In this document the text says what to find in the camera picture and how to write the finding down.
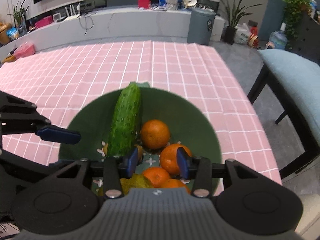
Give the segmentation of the brown longan left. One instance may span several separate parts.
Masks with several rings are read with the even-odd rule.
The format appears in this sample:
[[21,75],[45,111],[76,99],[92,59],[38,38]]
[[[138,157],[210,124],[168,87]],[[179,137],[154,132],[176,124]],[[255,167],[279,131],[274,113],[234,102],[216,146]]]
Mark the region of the brown longan left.
[[104,155],[107,155],[107,149],[108,149],[108,144],[105,144],[105,145],[103,146],[103,153],[104,153]]

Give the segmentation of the light blue seat cushion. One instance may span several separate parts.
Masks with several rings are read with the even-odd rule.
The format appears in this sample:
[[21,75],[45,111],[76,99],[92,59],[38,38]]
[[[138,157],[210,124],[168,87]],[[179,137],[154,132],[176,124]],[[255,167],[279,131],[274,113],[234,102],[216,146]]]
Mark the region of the light blue seat cushion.
[[319,65],[280,49],[264,49],[258,53],[295,102],[314,138],[319,141]]

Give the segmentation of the brown longan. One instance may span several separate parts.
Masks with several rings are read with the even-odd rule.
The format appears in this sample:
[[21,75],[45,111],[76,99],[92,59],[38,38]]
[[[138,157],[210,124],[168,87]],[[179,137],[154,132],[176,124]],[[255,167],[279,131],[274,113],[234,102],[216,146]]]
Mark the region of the brown longan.
[[104,155],[107,155],[107,149],[108,149],[108,144],[105,144],[105,145],[103,146],[103,153],[104,153]]
[[141,145],[135,145],[138,150],[138,161],[141,162],[143,159],[144,149]]

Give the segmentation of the orange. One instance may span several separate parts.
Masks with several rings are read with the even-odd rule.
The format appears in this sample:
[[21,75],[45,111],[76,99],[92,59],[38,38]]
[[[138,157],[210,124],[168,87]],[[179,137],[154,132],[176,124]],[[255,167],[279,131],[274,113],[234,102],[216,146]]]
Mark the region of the orange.
[[167,180],[171,179],[170,174],[161,167],[150,167],[142,172],[142,175],[148,179],[155,188],[160,187]]
[[169,127],[161,120],[149,120],[140,130],[140,139],[143,145],[151,150],[163,148],[170,140]]
[[177,149],[179,147],[182,147],[189,156],[193,156],[191,150],[182,144],[170,144],[163,149],[159,156],[160,166],[173,177],[180,174],[180,169],[177,164]]
[[190,189],[178,179],[168,179],[165,182],[161,183],[160,188],[170,189],[170,188],[184,188],[188,194],[190,194]]

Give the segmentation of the white plastic bag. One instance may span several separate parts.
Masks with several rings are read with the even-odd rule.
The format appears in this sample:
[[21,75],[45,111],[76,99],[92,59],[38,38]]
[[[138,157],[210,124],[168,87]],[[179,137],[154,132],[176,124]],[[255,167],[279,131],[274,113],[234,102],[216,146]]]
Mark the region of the white plastic bag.
[[251,32],[247,24],[238,24],[236,26],[236,33],[234,37],[234,43],[247,44]]

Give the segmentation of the green cucumber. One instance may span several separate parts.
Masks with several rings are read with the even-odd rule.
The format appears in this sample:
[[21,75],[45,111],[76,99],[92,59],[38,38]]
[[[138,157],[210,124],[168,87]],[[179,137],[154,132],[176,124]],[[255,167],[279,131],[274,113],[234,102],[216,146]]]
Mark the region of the green cucumber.
[[125,156],[130,153],[142,122],[141,105],[140,88],[132,82],[121,91],[114,108],[108,135],[108,156]]

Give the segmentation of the green colander bowl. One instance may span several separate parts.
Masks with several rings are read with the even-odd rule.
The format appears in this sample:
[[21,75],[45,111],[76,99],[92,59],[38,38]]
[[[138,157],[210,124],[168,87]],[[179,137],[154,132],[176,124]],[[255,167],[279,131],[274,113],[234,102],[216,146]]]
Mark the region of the green colander bowl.
[[[144,170],[150,167],[161,167],[159,156],[163,149],[170,144],[187,146],[192,152],[192,157],[207,158],[211,161],[212,167],[222,168],[221,150],[217,135],[210,122],[198,108],[171,92],[143,85],[138,85],[138,87],[142,96],[142,122],[135,145],[141,145],[144,154],[142,161],[138,162],[136,166],[135,174],[142,174]],[[107,157],[112,157],[104,155],[103,146],[108,144],[114,108],[122,90],[102,95],[80,110],[68,128],[79,132],[81,140],[75,145],[62,144],[59,149],[59,159],[78,160],[87,158],[95,165],[100,165]],[[170,140],[167,146],[157,150],[147,148],[140,139],[140,130],[143,124],[153,119],[161,120],[168,125],[170,130]],[[191,194],[193,180],[185,180],[180,174],[171,176],[171,179],[182,181],[190,189]],[[217,187],[217,179],[218,174],[212,171],[212,194]],[[153,188],[156,192],[160,192],[162,189],[164,188]]]

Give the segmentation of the dark drawer cabinet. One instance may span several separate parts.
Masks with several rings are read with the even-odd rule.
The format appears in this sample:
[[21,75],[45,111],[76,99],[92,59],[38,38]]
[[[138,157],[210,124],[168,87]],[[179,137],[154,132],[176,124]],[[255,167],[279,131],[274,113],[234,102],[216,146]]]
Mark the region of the dark drawer cabinet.
[[319,64],[320,26],[306,12],[297,29],[297,36],[292,42],[292,52]]

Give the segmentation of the large green pear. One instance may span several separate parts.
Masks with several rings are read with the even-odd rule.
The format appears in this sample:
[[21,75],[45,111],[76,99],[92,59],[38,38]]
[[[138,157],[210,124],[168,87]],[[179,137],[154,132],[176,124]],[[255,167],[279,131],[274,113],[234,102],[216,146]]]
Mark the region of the large green pear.
[[[103,180],[101,178],[93,180],[93,183],[98,187],[94,190],[95,193],[97,193],[98,196],[103,196]],[[124,195],[127,195],[133,188],[153,189],[151,182],[141,174],[134,173],[130,179],[121,178],[120,183]]]

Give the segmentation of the pink checkered tablecloth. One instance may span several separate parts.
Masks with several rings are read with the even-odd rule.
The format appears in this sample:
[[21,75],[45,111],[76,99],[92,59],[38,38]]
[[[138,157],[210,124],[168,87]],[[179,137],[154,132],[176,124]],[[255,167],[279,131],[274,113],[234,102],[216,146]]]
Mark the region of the pink checkered tablecloth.
[[1,90],[35,103],[60,127],[89,102],[131,81],[189,100],[215,129],[223,159],[281,181],[253,106],[212,47],[151,41],[68,46],[1,66]]

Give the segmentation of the white marble tv console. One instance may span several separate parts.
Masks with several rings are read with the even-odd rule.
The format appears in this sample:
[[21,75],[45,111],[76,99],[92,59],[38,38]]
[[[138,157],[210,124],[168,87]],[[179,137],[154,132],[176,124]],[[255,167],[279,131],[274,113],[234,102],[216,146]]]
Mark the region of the white marble tv console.
[[51,23],[1,47],[1,59],[16,47],[30,42],[37,51],[86,41],[111,41],[125,37],[187,38],[189,11],[113,8],[90,13],[87,17]]

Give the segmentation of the brown longan right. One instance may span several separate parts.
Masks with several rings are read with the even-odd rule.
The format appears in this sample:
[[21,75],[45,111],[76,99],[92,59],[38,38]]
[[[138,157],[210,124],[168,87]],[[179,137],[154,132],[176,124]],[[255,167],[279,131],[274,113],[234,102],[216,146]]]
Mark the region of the brown longan right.
[[141,162],[143,159],[144,149],[141,145],[135,145],[138,150],[138,161]]

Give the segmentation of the potted long-leaf plant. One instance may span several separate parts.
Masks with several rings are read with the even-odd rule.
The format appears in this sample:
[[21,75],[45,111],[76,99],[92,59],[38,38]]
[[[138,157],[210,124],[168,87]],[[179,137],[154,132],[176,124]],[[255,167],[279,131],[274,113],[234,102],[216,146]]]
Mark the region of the potted long-leaf plant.
[[239,0],[236,2],[233,0],[233,3],[230,4],[229,0],[220,0],[220,3],[224,7],[224,12],[225,15],[227,16],[227,22],[228,25],[225,30],[225,35],[224,35],[224,42],[227,44],[233,44],[234,43],[234,38],[235,34],[237,31],[237,25],[240,21],[241,18],[244,16],[252,15],[251,12],[247,12],[247,9],[253,8],[253,7],[258,7],[261,5],[261,3],[254,4],[254,5],[241,5],[243,0]]

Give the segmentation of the orange back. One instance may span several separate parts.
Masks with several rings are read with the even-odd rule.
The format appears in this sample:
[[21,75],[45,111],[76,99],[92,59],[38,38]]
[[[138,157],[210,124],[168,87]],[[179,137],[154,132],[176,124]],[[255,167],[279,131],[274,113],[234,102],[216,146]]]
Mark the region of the orange back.
[[163,148],[170,140],[169,127],[161,120],[149,120],[140,130],[140,139],[143,145],[151,150]]

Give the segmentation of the water jug bottle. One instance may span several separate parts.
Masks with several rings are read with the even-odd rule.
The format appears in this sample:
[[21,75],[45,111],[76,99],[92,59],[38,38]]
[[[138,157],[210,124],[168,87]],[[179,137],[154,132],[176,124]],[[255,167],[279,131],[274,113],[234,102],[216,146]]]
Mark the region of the water jug bottle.
[[287,45],[287,37],[285,35],[286,24],[282,23],[278,31],[271,33],[269,38],[269,45],[274,49],[284,50]]

